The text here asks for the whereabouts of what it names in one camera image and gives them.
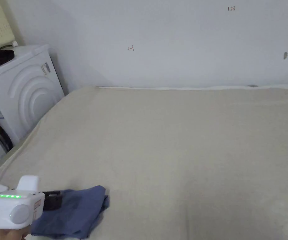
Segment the bed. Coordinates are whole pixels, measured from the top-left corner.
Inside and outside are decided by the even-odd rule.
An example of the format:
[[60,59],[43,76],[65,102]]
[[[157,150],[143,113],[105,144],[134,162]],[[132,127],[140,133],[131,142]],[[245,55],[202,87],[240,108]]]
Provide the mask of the bed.
[[0,183],[102,185],[90,239],[288,239],[288,89],[77,90],[0,166]]

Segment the white sheet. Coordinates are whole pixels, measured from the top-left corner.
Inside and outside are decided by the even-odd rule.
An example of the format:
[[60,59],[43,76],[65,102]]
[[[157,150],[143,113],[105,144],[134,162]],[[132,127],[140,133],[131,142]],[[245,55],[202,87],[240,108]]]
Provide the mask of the white sheet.
[[0,168],[0,183],[107,188],[90,239],[288,239],[288,89],[83,88]]

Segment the washing machine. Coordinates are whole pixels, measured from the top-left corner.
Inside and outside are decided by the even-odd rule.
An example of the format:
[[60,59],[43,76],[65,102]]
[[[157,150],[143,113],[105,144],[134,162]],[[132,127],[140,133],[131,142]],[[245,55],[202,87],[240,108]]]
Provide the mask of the washing machine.
[[0,126],[14,145],[64,97],[48,49],[9,48],[15,57],[0,66]]

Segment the folded blue fabric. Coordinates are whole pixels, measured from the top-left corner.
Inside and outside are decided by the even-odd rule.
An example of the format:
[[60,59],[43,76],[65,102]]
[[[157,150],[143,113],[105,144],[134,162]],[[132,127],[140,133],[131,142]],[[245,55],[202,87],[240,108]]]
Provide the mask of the folded blue fabric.
[[58,210],[43,212],[33,222],[32,235],[53,239],[85,239],[97,226],[100,213],[108,208],[109,200],[102,186],[74,191],[61,191],[62,207]]

